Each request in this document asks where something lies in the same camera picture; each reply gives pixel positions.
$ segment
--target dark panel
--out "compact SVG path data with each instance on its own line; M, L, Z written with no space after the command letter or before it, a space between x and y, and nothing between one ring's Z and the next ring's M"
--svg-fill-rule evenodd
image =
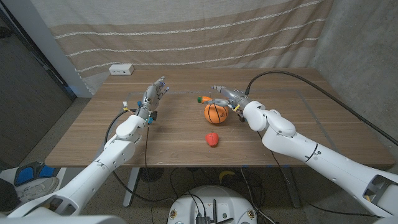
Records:
M0 95L0 160L18 166L72 101L15 35L0 39Z

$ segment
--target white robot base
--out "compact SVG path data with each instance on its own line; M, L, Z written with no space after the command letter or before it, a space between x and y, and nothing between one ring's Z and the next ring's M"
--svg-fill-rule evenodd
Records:
M250 202L237 192L222 186L205 185L178 198L170 208L167 221L169 224L210 222L254 224L257 215Z

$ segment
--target toy apple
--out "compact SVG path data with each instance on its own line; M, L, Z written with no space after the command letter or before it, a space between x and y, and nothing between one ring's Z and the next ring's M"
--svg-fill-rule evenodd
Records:
M206 135L206 142L209 144L211 147L217 146L218 143L218 134L214 133L213 131L210 134Z

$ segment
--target striped curtain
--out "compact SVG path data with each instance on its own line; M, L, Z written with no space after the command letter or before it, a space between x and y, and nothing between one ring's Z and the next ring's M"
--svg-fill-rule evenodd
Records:
M135 69L306 67L333 0L32 0L96 91Z

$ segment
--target orange basketball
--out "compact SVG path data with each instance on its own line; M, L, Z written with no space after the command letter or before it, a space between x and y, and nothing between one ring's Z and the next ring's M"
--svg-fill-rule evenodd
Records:
M205 118L208 122L212 124L219 124L225 121L227 116L227 106L206 105L205 107Z

